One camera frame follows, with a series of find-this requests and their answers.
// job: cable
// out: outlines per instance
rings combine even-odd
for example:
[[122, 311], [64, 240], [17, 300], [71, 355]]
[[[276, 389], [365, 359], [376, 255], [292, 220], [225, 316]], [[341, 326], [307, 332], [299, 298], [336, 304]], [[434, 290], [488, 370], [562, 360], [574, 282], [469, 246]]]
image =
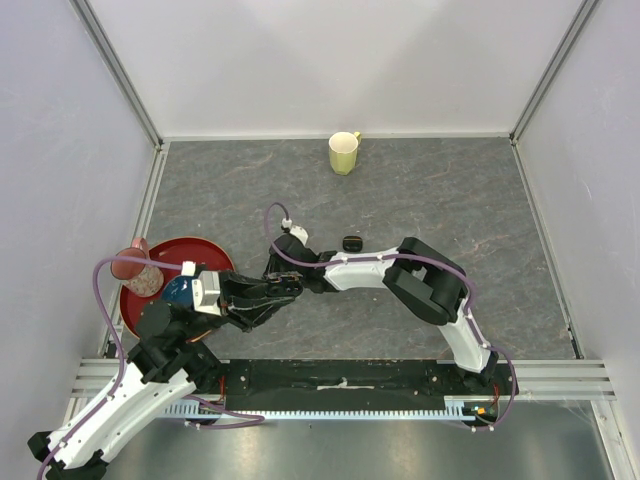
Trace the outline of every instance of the cable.
[[78, 423], [76, 423], [73, 426], [73, 428], [71, 428], [67, 432], [67, 434], [60, 439], [60, 442], [58, 442], [58, 444], [51, 449], [51, 451], [49, 452], [49, 455], [45, 457], [44, 461], [40, 465], [40, 469], [38, 470], [38, 476], [37, 476], [38, 480], [43, 480], [44, 471], [47, 469], [47, 466], [49, 466], [49, 463], [51, 462], [51, 460], [53, 460], [55, 456], [58, 454], [58, 452], [62, 448], [62, 445], [69, 443], [69, 440], [71, 439], [71, 437], [73, 437], [73, 435], [78, 430], [80, 430], [80, 428], [82, 428], [84, 424], [86, 424], [96, 413], [100, 411], [102, 407], [105, 406], [105, 404], [108, 401], [107, 398], [113, 396], [115, 391], [120, 387], [120, 382], [122, 381], [122, 377], [124, 377], [124, 372], [126, 370], [124, 348], [122, 347], [122, 342], [118, 338], [118, 333], [116, 332], [113, 322], [111, 321], [111, 318], [109, 318], [107, 307], [105, 307], [104, 302], [102, 301], [102, 297], [100, 296], [100, 287], [98, 286], [98, 274], [100, 273], [100, 269], [107, 263], [111, 263], [113, 261], [142, 263], [145, 265], [152, 265], [155, 267], [165, 268], [169, 270], [182, 270], [181, 265], [173, 265], [170, 263], [156, 262], [154, 260], [148, 260], [146, 258], [124, 257], [124, 256], [122, 257], [114, 256], [114, 257], [105, 258], [103, 260], [100, 260], [98, 264], [95, 266], [95, 268], [93, 269], [93, 282], [92, 282], [93, 294], [96, 297], [96, 302], [98, 303], [98, 308], [100, 310], [100, 313], [102, 314], [102, 318], [107, 324], [109, 333], [113, 337], [113, 341], [116, 345], [116, 351], [118, 353], [118, 373], [116, 375], [116, 381], [113, 383], [113, 386], [107, 392], [107, 396], [102, 400], [100, 400], [100, 402], [98, 402], [95, 407], [93, 407], [84, 417], [82, 417], [82, 419], [80, 419]]
[[221, 407], [220, 405], [207, 402], [204, 398], [196, 397], [195, 395], [187, 395], [184, 398], [186, 400], [195, 400], [196, 402], [200, 403], [200, 405], [204, 405], [205, 407], [210, 408], [211, 410], [215, 410], [216, 412], [221, 413], [222, 415], [228, 415], [230, 417], [244, 418], [245, 420], [249, 420], [248, 422], [230, 423], [225, 425], [217, 425], [217, 424], [202, 425], [201, 423], [186, 421], [185, 425], [188, 427], [194, 427], [194, 428], [197, 428], [198, 430], [231, 430], [233, 428], [243, 428], [243, 427], [250, 427], [252, 425], [259, 425], [262, 422], [264, 422], [264, 417], [262, 415], [249, 415], [247, 413], [232, 412], [230, 410], [225, 409], [224, 407]]
[[[273, 238], [271, 237], [271, 231], [269, 229], [269, 215], [271, 214], [271, 210], [273, 210], [273, 207], [280, 207], [284, 214], [285, 214], [285, 219], [287, 221], [290, 221], [290, 217], [289, 217], [289, 210], [287, 210], [287, 207], [285, 207], [282, 203], [280, 202], [273, 202], [271, 205], [269, 205], [269, 207], [265, 210], [264, 212], [264, 232], [265, 235], [267, 237], [267, 240], [269, 241], [269, 243], [271, 244], [271, 248], [284, 260], [286, 260], [289, 263], [292, 263], [293, 265], [298, 265], [300, 267], [306, 267], [306, 268], [325, 268], [325, 267], [330, 267], [332, 265], [338, 265], [341, 263], [344, 263], [341, 259], [338, 260], [331, 260], [329, 262], [318, 262], [318, 263], [309, 263], [309, 262], [301, 262], [298, 260], [295, 260], [291, 257], [289, 257], [286, 253], [284, 253], [282, 250], [280, 250], [278, 248], [278, 246], [276, 245], [275, 241], [273, 240]], [[462, 274], [461, 272], [459, 272], [458, 270], [456, 270], [455, 268], [451, 267], [450, 265], [447, 265], [446, 263], [440, 262], [438, 260], [435, 260], [433, 258], [427, 258], [427, 257], [423, 257], [420, 255], [411, 255], [411, 254], [405, 254], [405, 253], [393, 253], [393, 254], [388, 254], [388, 255], [382, 255], [381, 257], [377, 257], [377, 256], [370, 256], [370, 257], [355, 257], [355, 258], [350, 258], [349, 262], [371, 262], [371, 261], [376, 261], [376, 260], [389, 260], [389, 259], [406, 259], [406, 260], [412, 260], [412, 261], [416, 261], [416, 262], [420, 262], [420, 263], [425, 263], [427, 265], [433, 265], [434, 267], [440, 268], [442, 270], [445, 270], [446, 272], [451, 273], [452, 275], [454, 275], [456, 278], [460, 279], [465, 286], [467, 287], [467, 290], [469, 291], [469, 297], [467, 299], [466, 304], [463, 307], [463, 312], [465, 314], [465, 319], [467, 320], [467, 323], [469, 324], [469, 327], [471, 328], [471, 332], [473, 333], [473, 336], [475, 337], [475, 339], [478, 341], [478, 343], [480, 345], [482, 345], [483, 348], [486, 348], [492, 352], [496, 352], [498, 355], [502, 355], [506, 361], [507, 361], [507, 365], [509, 366], [509, 371], [511, 373], [511, 396], [509, 397], [509, 403], [507, 404], [507, 408], [504, 411], [504, 414], [499, 417], [495, 423], [493, 425], [489, 425], [486, 427], [474, 427], [475, 430], [472, 431], [493, 431], [494, 427], [497, 427], [498, 425], [500, 425], [505, 418], [507, 418], [509, 416], [509, 414], [511, 413], [511, 408], [513, 406], [513, 401], [515, 400], [516, 397], [516, 392], [518, 391], [518, 379], [516, 377], [516, 369], [513, 365], [513, 360], [511, 359], [511, 355], [507, 352], [507, 350], [505, 350], [502, 347], [496, 346], [496, 345], [491, 345], [483, 336], [482, 333], [480, 333], [480, 329], [478, 328], [478, 324], [475, 321], [475, 318], [473, 317], [473, 313], [471, 313], [471, 308], [475, 305], [475, 300], [476, 300], [476, 296], [477, 296], [477, 289], [476, 289], [476, 285], [475, 283], [473, 283], [470, 279], [468, 279], [466, 277], [466, 275]]]

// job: gray marbled surface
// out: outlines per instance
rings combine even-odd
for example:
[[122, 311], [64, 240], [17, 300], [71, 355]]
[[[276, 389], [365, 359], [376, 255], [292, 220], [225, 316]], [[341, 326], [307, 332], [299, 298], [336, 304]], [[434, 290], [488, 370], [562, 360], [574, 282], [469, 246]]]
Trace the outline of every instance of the gray marbled surface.
[[[259, 276], [274, 200], [316, 251], [339, 250], [347, 234], [362, 236], [364, 251], [422, 239], [478, 284], [475, 316], [489, 340], [517, 358], [573, 356], [506, 139], [365, 138], [346, 177], [331, 170], [325, 140], [173, 143], [148, 239], [207, 238]], [[435, 327], [382, 290], [305, 292], [253, 332], [227, 325], [206, 342], [220, 358], [451, 357]]]

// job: yellow mug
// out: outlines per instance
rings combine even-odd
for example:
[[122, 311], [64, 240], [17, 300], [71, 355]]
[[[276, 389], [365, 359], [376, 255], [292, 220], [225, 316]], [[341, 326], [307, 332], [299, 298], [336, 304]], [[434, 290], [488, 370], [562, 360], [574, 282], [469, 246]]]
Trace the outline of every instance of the yellow mug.
[[329, 139], [329, 161], [338, 175], [347, 175], [356, 166], [360, 132], [338, 132]]

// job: blue plate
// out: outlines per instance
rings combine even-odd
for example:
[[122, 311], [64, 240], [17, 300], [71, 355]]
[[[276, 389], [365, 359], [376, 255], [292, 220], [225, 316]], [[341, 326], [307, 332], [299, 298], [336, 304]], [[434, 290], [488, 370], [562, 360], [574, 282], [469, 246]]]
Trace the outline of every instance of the blue plate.
[[165, 302], [177, 303], [185, 307], [193, 306], [193, 289], [191, 288], [191, 280], [196, 277], [187, 275], [178, 275], [164, 287], [162, 291], [162, 299]]

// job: pink mug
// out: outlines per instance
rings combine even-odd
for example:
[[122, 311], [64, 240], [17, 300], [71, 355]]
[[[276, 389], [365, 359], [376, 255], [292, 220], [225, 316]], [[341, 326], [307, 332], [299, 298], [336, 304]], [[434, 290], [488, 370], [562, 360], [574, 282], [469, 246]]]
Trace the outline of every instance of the pink mug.
[[[142, 237], [131, 242], [131, 247], [121, 250], [118, 257], [149, 258], [149, 244]], [[111, 262], [111, 274], [139, 297], [151, 297], [164, 283], [164, 275], [158, 267], [127, 261]]]

